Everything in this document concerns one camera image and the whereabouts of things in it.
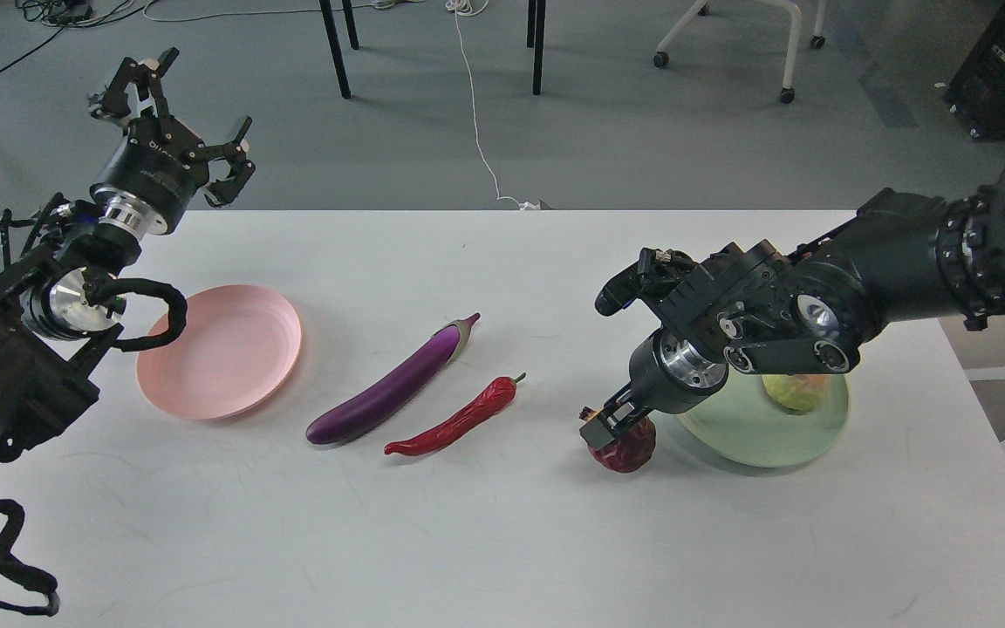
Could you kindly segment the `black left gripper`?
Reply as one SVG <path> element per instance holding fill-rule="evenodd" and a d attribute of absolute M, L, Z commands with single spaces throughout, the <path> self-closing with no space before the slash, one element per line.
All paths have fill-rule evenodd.
<path fill-rule="evenodd" d="M 246 143 L 251 116 L 227 142 L 198 140 L 181 151 L 176 146 L 180 136 L 161 79 L 179 55 L 170 47 L 157 59 L 123 58 L 106 86 L 87 97 L 93 119 L 122 128 L 122 143 L 89 195 L 100 209 L 100 225 L 134 237 L 171 234 L 198 191 L 211 208 L 234 203 L 256 172 Z"/>

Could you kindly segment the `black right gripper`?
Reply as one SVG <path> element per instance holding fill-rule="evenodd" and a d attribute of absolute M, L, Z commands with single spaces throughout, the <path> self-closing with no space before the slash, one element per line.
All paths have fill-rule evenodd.
<path fill-rule="evenodd" d="M 629 385 L 601 408 L 579 411 L 586 446 L 653 447 L 649 410 L 675 416 L 694 409 L 726 385 L 729 366 L 703 358 L 686 339 L 657 330 L 633 351 L 627 373 Z"/>

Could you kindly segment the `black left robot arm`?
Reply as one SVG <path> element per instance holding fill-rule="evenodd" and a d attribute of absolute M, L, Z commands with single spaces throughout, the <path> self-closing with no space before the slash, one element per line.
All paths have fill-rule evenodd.
<path fill-rule="evenodd" d="M 25 219 L 0 218 L 0 462 L 59 437 L 99 400 L 92 370 L 108 351 L 171 345 L 187 325 L 187 299 L 170 283 L 124 278 L 148 235 L 171 234 L 196 194 L 234 202 L 254 175 L 243 119 L 211 146 L 170 111 L 162 79 L 178 58 L 124 58 L 89 115 L 122 140 L 86 200 L 54 195 Z M 57 580 L 13 553 L 25 513 L 0 498 L 0 608 L 52 616 Z"/>

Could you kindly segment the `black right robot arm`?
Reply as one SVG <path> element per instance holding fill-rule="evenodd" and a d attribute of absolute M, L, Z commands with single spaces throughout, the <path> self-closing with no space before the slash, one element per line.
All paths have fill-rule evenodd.
<path fill-rule="evenodd" d="M 981 331 L 1005 315 L 1005 167 L 953 200 L 883 189 L 852 219 L 778 253 L 734 243 L 701 261 L 643 248 L 595 299 L 635 302 L 660 326 L 632 353 L 629 381 L 579 433 L 599 450 L 653 411 L 694 409 L 743 374 L 843 374 L 890 323 L 962 315 Z"/>

